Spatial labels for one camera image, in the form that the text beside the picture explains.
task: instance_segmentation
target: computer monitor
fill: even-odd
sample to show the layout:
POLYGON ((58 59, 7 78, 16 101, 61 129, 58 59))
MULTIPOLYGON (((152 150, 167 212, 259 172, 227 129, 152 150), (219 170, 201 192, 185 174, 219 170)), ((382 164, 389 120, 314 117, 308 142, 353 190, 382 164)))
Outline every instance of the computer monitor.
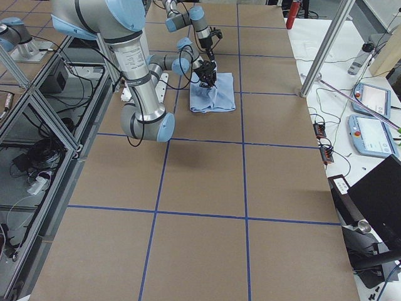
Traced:
POLYGON ((387 247, 401 249, 401 161, 388 156, 348 194, 387 247))

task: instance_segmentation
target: blue cloth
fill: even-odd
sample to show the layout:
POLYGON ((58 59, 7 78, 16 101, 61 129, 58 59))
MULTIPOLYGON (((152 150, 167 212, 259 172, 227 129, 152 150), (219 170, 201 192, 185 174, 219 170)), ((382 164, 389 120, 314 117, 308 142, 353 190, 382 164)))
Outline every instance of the blue cloth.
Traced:
MULTIPOLYGON (((198 76, 193 73, 192 81, 198 76)), ((193 112, 229 112, 236 109, 234 101, 234 79, 231 73, 218 73, 216 86, 202 88, 199 83, 190 84, 189 107, 193 112)))

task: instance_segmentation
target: white desk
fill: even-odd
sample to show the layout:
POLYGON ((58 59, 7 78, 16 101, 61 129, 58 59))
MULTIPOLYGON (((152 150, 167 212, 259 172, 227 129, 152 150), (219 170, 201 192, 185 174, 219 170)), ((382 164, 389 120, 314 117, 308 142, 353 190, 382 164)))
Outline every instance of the white desk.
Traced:
MULTIPOLYGON (((329 20, 312 20, 312 19, 296 19, 294 22, 293 29, 288 31, 289 38, 291 41, 291 46, 293 47, 294 56, 297 61, 297 67, 299 74, 307 74, 310 66, 312 65, 312 61, 315 57, 320 44, 325 36, 325 33, 330 25, 329 20)), ((363 44, 363 40, 359 35, 356 27, 353 25, 351 21, 346 21, 340 34, 338 35, 335 44, 333 45, 326 61, 344 61, 349 58, 353 58, 357 56, 363 44)), ((323 68, 321 69, 322 79, 326 82, 330 83, 337 89, 351 89, 355 85, 358 80, 361 71, 356 76, 351 76, 347 73, 349 66, 351 65, 353 60, 349 60, 347 62, 341 63, 325 63, 323 68)), ((370 77, 371 74, 369 70, 365 72, 364 77, 370 77)), ((363 79, 364 83, 371 83, 378 87, 387 88, 392 91, 392 105, 396 107, 401 107, 401 103, 399 102, 396 94, 391 89, 390 84, 384 77, 375 77, 375 78, 366 78, 363 79)), ((337 122, 338 119, 327 115, 320 110, 320 106, 318 104, 318 99, 316 96, 317 88, 327 88, 321 83, 316 83, 313 85, 312 90, 310 91, 307 102, 309 107, 313 107, 317 109, 318 114, 322 115, 325 118, 325 121, 333 121, 337 122)), ((340 116, 344 106, 346 104, 346 99, 341 95, 335 92, 327 92, 324 90, 319 90, 319 96, 321 100, 321 107, 325 112, 329 112, 333 115, 340 116)), ((310 108, 310 113, 315 113, 315 111, 310 108)), ((336 143, 335 143, 335 151, 342 154, 343 156, 347 156, 347 159, 351 163, 351 171, 350 174, 346 177, 349 184, 354 185, 359 179, 361 179, 365 174, 370 172, 375 166, 377 166, 380 162, 383 161, 381 158, 361 156, 358 154, 357 150, 354 148, 352 144, 351 137, 349 135, 348 130, 348 116, 351 114, 355 114, 352 110, 351 104, 348 103, 345 107, 345 111, 343 113, 343 117, 341 118, 341 123, 338 128, 336 143)), ((391 110, 390 119, 395 122, 397 125, 401 124, 401 111, 391 110)), ((335 132, 336 132, 336 124, 327 124, 326 125, 326 134, 328 138, 334 142, 335 141, 335 132)), ((392 131, 393 137, 398 137, 399 134, 392 131)), ((326 175, 328 177, 334 176, 337 174, 346 174, 348 172, 348 164, 346 161, 341 158, 339 155, 334 154, 335 163, 329 164, 326 170, 326 175)), ((367 289, 359 277, 355 277, 355 281, 357 283, 358 292, 360 294, 361 300, 367 300, 371 293, 374 293, 374 289, 367 289)), ((385 293, 383 294, 381 301, 399 301, 401 300, 401 282, 393 282, 389 283, 386 287, 385 293)))

